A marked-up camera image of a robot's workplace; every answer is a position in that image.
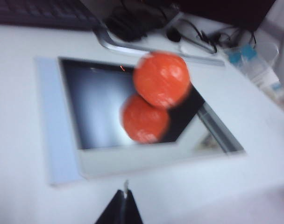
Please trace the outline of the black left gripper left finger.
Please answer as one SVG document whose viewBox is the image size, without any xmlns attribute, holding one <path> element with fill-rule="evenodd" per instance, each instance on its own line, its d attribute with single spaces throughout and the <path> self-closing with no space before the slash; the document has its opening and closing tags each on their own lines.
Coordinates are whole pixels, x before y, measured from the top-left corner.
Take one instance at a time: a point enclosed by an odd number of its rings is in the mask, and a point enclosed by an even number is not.
<svg viewBox="0 0 284 224">
<path fill-rule="evenodd" d="M 122 190 L 117 190 L 109 204 L 103 210 L 96 224 L 123 224 L 126 198 Z"/>
</svg>

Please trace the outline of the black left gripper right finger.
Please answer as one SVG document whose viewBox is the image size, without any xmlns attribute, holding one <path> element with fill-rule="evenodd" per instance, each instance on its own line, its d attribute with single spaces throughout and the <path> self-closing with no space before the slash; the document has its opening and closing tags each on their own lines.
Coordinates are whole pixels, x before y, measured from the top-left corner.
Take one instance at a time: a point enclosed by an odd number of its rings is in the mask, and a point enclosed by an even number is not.
<svg viewBox="0 0 284 224">
<path fill-rule="evenodd" d="M 128 190 L 127 197 L 125 199 L 124 223 L 143 224 L 140 212 L 135 203 L 135 199 L 131 190 Z"/>
</svg>

